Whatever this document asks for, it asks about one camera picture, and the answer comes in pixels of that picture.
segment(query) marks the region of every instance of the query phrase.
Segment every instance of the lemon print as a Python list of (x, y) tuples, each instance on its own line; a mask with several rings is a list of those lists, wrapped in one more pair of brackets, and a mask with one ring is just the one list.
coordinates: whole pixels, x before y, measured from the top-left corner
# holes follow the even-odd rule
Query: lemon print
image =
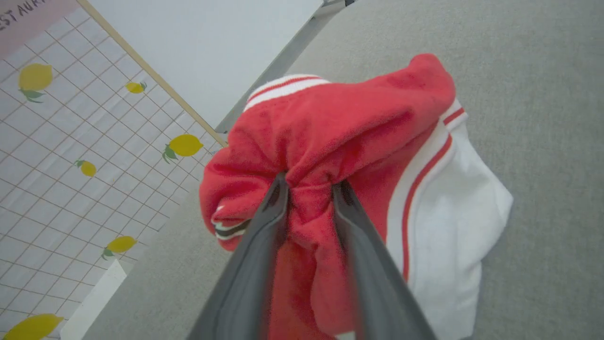
[(142, 93), (147, 88), (147, 83), (127, 83), (126, 89), (132, 93)]
[(44, 90), (53, 82), (53, 67), (51, 65), (31, 64), (21, 70), (19, 74), (19, 91), (32, 103), (42, 103), (34, 100), (40, 98)]
[(199, 149), (203, 147), (203, 144), (199, 139), (192, 134), (181, 134), (177, 138), (170, 141), (170, 144), (165, 145), (164, 158), (166, 163), (168, 159), (176, 160), (176, 155), (188, 157), (195, 155)]
[(57, 328), (61, 321), (63, 318), (54, 314), (34, 315), (9, 330), (4, 340), (41, 340)]
[(122, 236), (118, 237), (115, 240), (109, 242), (101, 257), (103, 260), (106, 260), (105, 256), (114, 256), (114, 253), (123, 253), (127, 252), (132, 246), (134, 246), (138, 241), (132, 238), (131, 236)]
[(74, 163), (75, 166), (77, 166), (78, 168), (80, 168), (80, 171), (82, 172), (82, 174), (88, 176), (88, 177), (93, 177), (94, 174), (97, 173), (97, 168), (94, 166), (94, 164), (86, 161), (86, 160), (76, 160)]

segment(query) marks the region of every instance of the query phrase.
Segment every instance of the red stripe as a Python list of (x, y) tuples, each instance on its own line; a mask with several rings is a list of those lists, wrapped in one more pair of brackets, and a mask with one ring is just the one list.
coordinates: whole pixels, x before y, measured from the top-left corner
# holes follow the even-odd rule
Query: red stripe
[(445, 118), (445, 120), (443, 121), (445, 123), (445, 125), (451, 123), (451, 121), (453, 121), (455, 118), (461, 116), (462, 113), (464, 113), (465, 111), (463, 111), (463, 108), (460, 108), (459, 110), (455, 111), (453, 114), (451, 114), (449, 117)]
[(409, 194), (407, 195), (407, 200), (405, 201), (405, 209), (403, 210), (403, 278), (405, 281), (409, 280), (409, 240), (407, 233), (409, 230), (409, 211), (411, 210), (411, 202), (413, 201), (419, 184), (423, 181), (430, 170), (432, 170), (432, 168), (443, 158), (447, 151), (449, 151), (452, 141), (453, 139), (451, 138), (451, 135), (449, 135), (445, 145), (443, 145), (436, 155), (432, 157), (430, 162), (423, 167), (417, 178), (413, 181), (411, 189), (409, 189)]
[(277, 84), (277, 85), (273, 85), (270, 87), (265, 88), (262, 91), (259, 91), (258, 93), (253, 94), (249, 99), (248, 99), (248, 103), (252, 101), (252, 99), (258, 97), (259, 95), (263, 94), (263, 93), (267, 93), (268, 91), (274, 90), (276, 88), (280, 88), (292, 83), (297, 83), (297, 82), (301, 82), (302, 80), (308, 80), (308, 79), (320, 79), (320, 77), (317, 76), (311, 76), (311, 77), (302, 77), (302, 78), (293, 78), (293, 79), (289, 79), (288, 81), (286, 81), (285, 83), (281, 83), (281, 84)]

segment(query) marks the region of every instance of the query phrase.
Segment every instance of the pink banner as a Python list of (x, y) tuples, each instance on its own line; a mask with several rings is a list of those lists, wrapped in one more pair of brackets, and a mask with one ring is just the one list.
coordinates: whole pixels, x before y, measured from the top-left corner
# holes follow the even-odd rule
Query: pink banner
[(79, 6), (76, 0), (0, 0), (0, 59)]

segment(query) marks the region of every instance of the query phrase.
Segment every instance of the white wall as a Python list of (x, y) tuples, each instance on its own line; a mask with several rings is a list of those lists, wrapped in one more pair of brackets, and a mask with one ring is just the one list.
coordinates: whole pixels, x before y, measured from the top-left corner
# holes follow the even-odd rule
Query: white wall
[(322, 0), (89, 0), (215, 128)]

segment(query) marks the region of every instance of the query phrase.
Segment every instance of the striped trim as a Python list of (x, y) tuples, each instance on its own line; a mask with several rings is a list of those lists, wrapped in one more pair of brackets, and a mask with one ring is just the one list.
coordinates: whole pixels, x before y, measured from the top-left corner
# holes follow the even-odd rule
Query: striped trim
[(434, 168), (434, 166), (441, 161), (441, 159), (445, 156), (447, 151), (451, 148), (451, 144), (453, 142), (453, 138), (451, 135), (448, 135), (445, 145), (440, 148), (440, 150), (432, 157), (432, 159), (424, 166), (424, 168), (420, 171), (417, 178), (413, 181), (411, 185), (411, 189), (409, 190), (409, 194), (407, 199), (405, 200), (405, 206), (403, 208), (403, 230), (402, 230), (402, 241), (403, 241), (403, 278), (405, 281), (409, 281), (409, 222), (410, 222), (410, 212), (411, 212), (411, 203), (416, 197), (417, 188), (424, 181), (426, 175)]
[(218, 222), (214, 225), (214, 234), (219, 240), (230, 240), (231, 238), (245, 234), (250, 221), (245, 220), (230, 227), (224, 227), (222, 226), (222, 222)]
[(408, 248), (408, 244), (404, 247), (402, 242), (403, 239), (407, 239), (407, 236), (403, 237), (402, 221), (406, 219), (403, 208), (414, 181), (420, 175), (422, 169), (446, 144), (448, 136), (449, 132), (444, 124), (436, 124), (426, 142), (405, 167), (388, 202), (386, 247), (401, 273), (403, 273), (405, 267), (408, 267), (408, 265), (405, 266), (405, 263), (409, 262), (409, 250), (403, 249)]
[(308, 79), (320, 79), (320, 77), (317, 77), (317, 76), (306, 76), (306, 77), (293, 78), (293, 79), (289, 79), (289, 80), (287, 80), (287, 81), (285, 81), (283, 83), (279, 83), (279, 84), (272, 85), (272, 86), (269, 86), (269, 87), (264, 87), (264, 89), (262, 89), (260, 91), (255, 91), (255, 93), (252, 94), (249, 97), (248, 103), (250, 101), (252, 101), (254, 98), (258, 97), (259, 95), (261, 95), (263, 93), (267, 93), (268, 91), (271, 91), (271, 90), (283, 87), (285, 85), (289, 85), (289, 84), (296, 83), (296, 82), (301, 82), (302, 80), (308, 80)]
[(455, 140), (453, 139), (453, 135), (447, 133), (448, 139), (451, 139), (451, 146), (446, 149), (440, 160), (438, 160), (431, 169), (427, 169), (427, 172), (423, 178), (419, 182), (415, 190), (415, 194), (411, 200), (411, 207), (408, 215), (408, 240), (409, 240), (409, 270), (407, 273), (408, 281), (407, 285), (409, 287), (419, 288), (422, 282), (418, 281), (421, 277), (426, 275), (426, 271), (428, 270), (426, 267), (426, 259), (423, 257), (426, 251), (426, 243), (432, 244), (432, 239), (426, 239), (425, 235), (422, 235), (419, 232), (420, 226), (417, 226), (417, 216), (420, 207), (425, 204), (423, 201), (423, 196), (432, 185), (433, 181), (436, 177), (441, 176), (443, 171), (449, 166), (449, 164), (453, 161), (455, 157), (455, 153), (457, 151)]
[(245, 109), (243, 109), (243, 112), (267, 100), (288, 96), (298, 91), (327, 83), (329, 83), (327, 80), (316, 76), (304, 76), (286, 80), (278, 85), (266, 87), (265, 89), (260, 90), (257, 94), (253, 94), (249, 98), (248, 104), (245, 106)]
[(285, 76), (285, 77), (281, 77), (281, 78), (277, 78), (275, 80), (271, 80), (270, 82), (258, 87), (257, 89), (255, 89), (252, 94), (249, 95), (249, 99), (248, 102), (252, 99), (252, 97), (254, 97), (258, 92), (264, 91), (265, 89), (269, 88), (269, 87), (275, 87), (278, 85), (281, 85), (285, 82), (288, 82), (292, 79), (298, 79), (298, 78), (306, 78), (306, 77), (317, 77), (314, 74), (292, 74), (291, 76)]
[(456, 128), (459, 124), (465, 122), (467, 114), (461, 107), (461, 104), (457, 99), (453, 101), (453, 104), (443, 113), (440, 118), (446, 125), (447, 130), (451, 131)]

